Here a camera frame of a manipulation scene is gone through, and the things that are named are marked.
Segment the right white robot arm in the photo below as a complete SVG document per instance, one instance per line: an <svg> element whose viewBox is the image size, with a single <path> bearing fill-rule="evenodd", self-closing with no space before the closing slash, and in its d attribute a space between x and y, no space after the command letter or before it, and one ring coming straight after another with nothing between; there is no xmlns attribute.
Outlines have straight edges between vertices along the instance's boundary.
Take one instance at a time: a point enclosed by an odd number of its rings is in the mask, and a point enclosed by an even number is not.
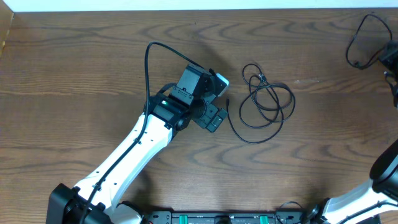
<svg viewBox="0 0 398 224"><path fill-rule="evenodd" d="M374 63L375 56L387 68L384 77L397 110L397 40L390 40L367 64L352 66L366 69ZM324 199L305 213L300 223L370 222L372 217L394 210L397 210L397 140L376 159L367 181L344 195Z"/></svg>

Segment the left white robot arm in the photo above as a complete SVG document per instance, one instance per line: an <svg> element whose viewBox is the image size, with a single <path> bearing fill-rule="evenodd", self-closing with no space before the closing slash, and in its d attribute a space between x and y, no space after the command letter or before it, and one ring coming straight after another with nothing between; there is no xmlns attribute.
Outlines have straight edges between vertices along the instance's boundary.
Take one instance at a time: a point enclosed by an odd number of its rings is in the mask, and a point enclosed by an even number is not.
<svg viewBox="0 0 398 224"><path fill-rule="evenodd" d="M47 223L141 223L144 216L121 201L147 163L191 121L213 133L227 116L213 101L229 81L188 64L178 83L168 83L144 106L123 142L73 188L59 184L49 197Z"/></svg>

